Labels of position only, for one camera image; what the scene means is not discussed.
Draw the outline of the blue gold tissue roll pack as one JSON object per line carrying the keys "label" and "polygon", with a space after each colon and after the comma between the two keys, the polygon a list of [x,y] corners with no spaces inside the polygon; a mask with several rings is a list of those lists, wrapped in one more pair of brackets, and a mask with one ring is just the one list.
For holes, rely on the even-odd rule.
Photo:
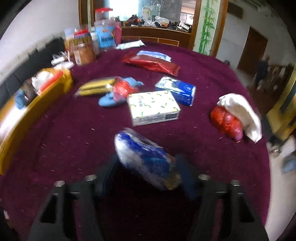
{"label": "blue gold tissue roll pack", "polygon": [[137,171],[151,185],[173,190],[182,183],[175,158],[131,128],[117,133],[114,145],[121,164]]}

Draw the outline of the white leaf-print tissue pack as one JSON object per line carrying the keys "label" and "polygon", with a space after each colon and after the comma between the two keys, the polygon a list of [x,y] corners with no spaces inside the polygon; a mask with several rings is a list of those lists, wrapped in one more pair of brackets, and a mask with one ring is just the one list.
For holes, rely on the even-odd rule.
{"label": "white leaf-print tissue pack", "polygon": [[168,90],[133,93],[127,102],[133,126],[177,120],[181,111]]}

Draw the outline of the colourful cloth pack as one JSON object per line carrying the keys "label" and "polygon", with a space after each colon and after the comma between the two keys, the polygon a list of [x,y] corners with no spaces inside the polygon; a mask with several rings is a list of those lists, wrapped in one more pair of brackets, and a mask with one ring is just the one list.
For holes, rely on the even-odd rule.
{"label": "colourful cloth pack", "polygon": [[80,86],[74,96],[91,96],[109,93],[112,91],[116,81],[117,77],[107,77],[92,80]]}

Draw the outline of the red plastic bag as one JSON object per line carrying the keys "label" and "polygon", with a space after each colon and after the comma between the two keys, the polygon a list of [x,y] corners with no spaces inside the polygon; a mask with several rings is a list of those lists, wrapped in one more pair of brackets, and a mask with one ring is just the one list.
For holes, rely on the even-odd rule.
{"label": "red plastic bag", "polygon": [[210,114],[212,125],[221,133],[230,138],[241,141],[243,138],[243,126],[240,120],[229,113],[224,107],[216,106]]}

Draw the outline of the maroon velvet tablecloth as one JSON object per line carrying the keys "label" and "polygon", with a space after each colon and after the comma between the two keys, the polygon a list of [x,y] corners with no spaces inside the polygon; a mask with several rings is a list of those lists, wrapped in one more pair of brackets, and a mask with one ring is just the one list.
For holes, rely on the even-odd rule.
{"label": "maroon velvet tablecloth", "polygon": [[[236,74],[213,57],[181,47],[148,43],[145,49],[170,56],[180,66],[178,80],[197,90],[193,105],[181,106],[178,120],[137,126],[135,131],[171,155],[185,155],[216,180],[239,180],[248,202],[266,221],[270,169],[265,140],[236,142],[210,122],[219,97],[248,95]],[[3,207],[21,240],[28,238],[54,182],[76,182],[94,173],[114,153],[114,136],[131,126],[127,104],[102,108],[97,97],[75,97],[73,92],[53,104],[23,138],[1,186]]]}

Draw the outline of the white folded towel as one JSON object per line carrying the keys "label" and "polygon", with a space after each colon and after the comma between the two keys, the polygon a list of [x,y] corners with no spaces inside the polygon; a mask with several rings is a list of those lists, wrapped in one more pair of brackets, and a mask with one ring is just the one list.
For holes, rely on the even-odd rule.
{"label": "white folded towel", "polygon": [[244,96],[229,93],[219,97],[217,105],[224,107],[229,113],[240,120],[243,130],[250,140],[254,143],[261,140],[261,120]]}

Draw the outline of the yellow rimmed white bin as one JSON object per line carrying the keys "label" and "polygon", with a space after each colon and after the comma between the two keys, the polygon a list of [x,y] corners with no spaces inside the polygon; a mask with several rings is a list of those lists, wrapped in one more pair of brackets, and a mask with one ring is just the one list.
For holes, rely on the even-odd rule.
{"label": "yellow rimmed white bin", "polygon": [[57,80],[45,88],[27,107],[18,109],[12,97],[1,109],[1,175],[8,170],[26,132],[54,102],[69,92],[73,85],[69,69],[48,70],[57,74]]}

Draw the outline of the blue cloth in red bag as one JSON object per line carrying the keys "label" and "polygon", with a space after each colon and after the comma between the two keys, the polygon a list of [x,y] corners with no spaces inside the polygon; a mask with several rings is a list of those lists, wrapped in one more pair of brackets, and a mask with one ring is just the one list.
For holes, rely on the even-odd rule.
{"label": "blue cloth in red bag", "polygon": [[117,77],[111,92],[101,97],[98,104],[103,108],[111,108],[121,105],[126,102],[126,99],[130,94],[137,93],[141,86],[144,86],[144,84],[132,77]]}

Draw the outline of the person in dark jacket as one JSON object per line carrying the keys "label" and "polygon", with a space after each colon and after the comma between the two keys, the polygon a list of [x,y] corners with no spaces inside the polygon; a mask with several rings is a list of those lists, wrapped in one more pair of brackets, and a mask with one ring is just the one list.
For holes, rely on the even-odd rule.
{"label": "person in dark jacket", "polygon": [[264,80],[267,77],[269,60],[270,60],[270,57],[266,55],[264,59],[261,59],[259,61],[256,68],[256,74],[254,77],[254,84],[253,84],[254,90],[257,90],[257,88],[259,87],[260,81]]}

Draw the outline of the brown snack jar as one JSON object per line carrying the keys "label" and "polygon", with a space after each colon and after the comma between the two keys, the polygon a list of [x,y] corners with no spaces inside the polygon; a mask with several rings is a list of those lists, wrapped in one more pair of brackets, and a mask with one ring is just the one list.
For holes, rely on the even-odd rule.
{"label": "brown snack jar", "polygon": [[72,49],[77,65],[86,65],[95,60],[92,37],[88,29],[81,29],[74,33]]}

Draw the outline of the red foil pouch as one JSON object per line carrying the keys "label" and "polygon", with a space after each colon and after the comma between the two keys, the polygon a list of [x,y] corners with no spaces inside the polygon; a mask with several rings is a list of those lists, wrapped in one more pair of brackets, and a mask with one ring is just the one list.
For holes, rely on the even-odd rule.
{"label": "red foil pouch", "polygon": [[137,55],[136,53],[128,53],[122,57],[121,61],[139,68],[150,71],[166,73],[169,75],[177,76],[180,66],[175,63],[168,62],[156,57],[148,55]]}

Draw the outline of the blue white flat packet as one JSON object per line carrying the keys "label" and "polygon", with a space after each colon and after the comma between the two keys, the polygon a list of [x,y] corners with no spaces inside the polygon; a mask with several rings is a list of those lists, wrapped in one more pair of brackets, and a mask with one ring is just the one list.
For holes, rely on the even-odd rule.
{"label": "blue white flat packet", "polygon": [[141,50],[141,51],[139,51],[137,53],[137,56],[138,55],[150,56],[150,57],[158,58],[158,59],[161,59],[161,60],[165,60],[167,62],[171,62],[171,57],[170,56],[168,56],[166,54],[163,54],[163,53],[160,53],[160,52]]}

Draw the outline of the wooden cabinet counter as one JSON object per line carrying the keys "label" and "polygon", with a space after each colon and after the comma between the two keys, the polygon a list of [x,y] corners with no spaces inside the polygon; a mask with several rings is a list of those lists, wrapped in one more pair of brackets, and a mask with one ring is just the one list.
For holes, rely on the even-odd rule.
{"label": "wooden cabinet counter", "polygon": [[154,27],[122,27],[121,29],[122,41],[142,40],[193,49],[190,33]]}

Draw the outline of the white leaflet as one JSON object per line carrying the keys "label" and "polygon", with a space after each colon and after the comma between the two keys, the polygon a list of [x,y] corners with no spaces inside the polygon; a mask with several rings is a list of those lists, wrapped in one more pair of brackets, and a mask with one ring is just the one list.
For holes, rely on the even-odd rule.
{"label": "white leaflet", "polygon": [[116,49],[117,50],[126,50],[126,49],[130,49],[130,48],[142,47],[144,45],[145,44],[142,42],[142,40],[137,40],[137,41],[132,41],[132,42],[118,44],[116,46]]}

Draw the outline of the red lid clear jar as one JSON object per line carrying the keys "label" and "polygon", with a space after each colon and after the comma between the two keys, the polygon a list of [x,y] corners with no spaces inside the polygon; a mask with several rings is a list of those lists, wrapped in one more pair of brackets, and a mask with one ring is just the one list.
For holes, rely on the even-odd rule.
{"label": "red lid clear jar", "polygon": [[112,12],[112,8],[103,7],[95,10],[95,21],[106,20],[109,19],[110,12]]}

